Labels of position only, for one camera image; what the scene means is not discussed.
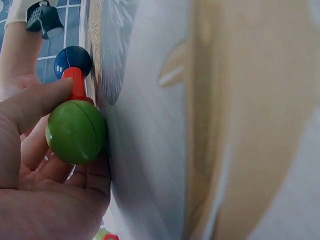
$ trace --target blue ball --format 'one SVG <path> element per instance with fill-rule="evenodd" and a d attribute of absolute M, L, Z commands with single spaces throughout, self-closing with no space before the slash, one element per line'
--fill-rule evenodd
<path fill-rule="evenodd" d="M 84 77 L 87 77 L 92 69 L 90 54 L 80 46 L 68 46 L 58 53 L 54 60 L 54 74 L 61 79 L 62 73 L 70 67 L 81 69 Z"/>

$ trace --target plastic toy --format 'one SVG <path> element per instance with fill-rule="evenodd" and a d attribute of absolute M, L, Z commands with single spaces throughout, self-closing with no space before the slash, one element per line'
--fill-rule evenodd
<path fill-rule="evenodd" d="M 70 67 L 80 69 L 86 78 L 92 69 L 90 54 L 80 46 L 68 46 L 58 53 L 54 61 L 54 74 L 60 79 L 63 72 Z"/>
<path fill-rule="evenodd" d="M 93 240 L 119 240 L 119 238 L 117 235 L 112 234 L 104 228 L 100 228 Z"/>
<path fill-rule="evenodd" d="M 52 152 L 62 161 L 85 164 L 97 157 L 105 146 L 107 124 L 99 110 L 86 101 L 82 70 L 68 67 L 61 77 L 71 77 L 74 86 L 68 101 L 56 107 L 48 118 L 45 137 Z"/>
<path fill-rule="evenodd" d="M 58 10 L 46 0 L 29 7 L 26 16 L 26 30 L 42 32 L 43 39 L 51 39 L 64 31 Z"/>

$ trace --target red peg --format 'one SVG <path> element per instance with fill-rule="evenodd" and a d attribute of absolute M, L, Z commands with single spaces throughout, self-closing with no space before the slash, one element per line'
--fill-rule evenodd
<path fill-rule="evenodd" d="M 85 89 L 85 77 L 82 71 L 77 67 L 68 67 L 62 74 L 62 79 L 72 78 L 74 85 L 69 100 L 87 100 Z"/>
<path fill-rule="evenodd" d="M 114 235 L 112 233 L 107 233 L 103 236 L 102 240 L 119 240 L 117 235 Z"/>

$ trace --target green hemisphere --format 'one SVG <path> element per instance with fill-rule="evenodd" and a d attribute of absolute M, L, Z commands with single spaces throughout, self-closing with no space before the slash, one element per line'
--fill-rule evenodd
<path fill-rule="evenodd" d="M 85 164 L 98 156 L 107 140 L 104 117 L 92 104 L 71 100 L 48 118 L 45 137 L 52 152 L 69 164 Z"/>

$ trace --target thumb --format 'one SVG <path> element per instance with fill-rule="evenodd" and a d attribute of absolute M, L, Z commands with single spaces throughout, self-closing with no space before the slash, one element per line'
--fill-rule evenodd
<path fill-rule="evenodd" d="M 72 87 L 72 79 L 66 78 L 55 83 L 37 84 L 26 88 L 17 95 L 0 102 L 0 114 L 7 117 L 21 135 L 41 117 L 48 115 L 66 101 Z"/>

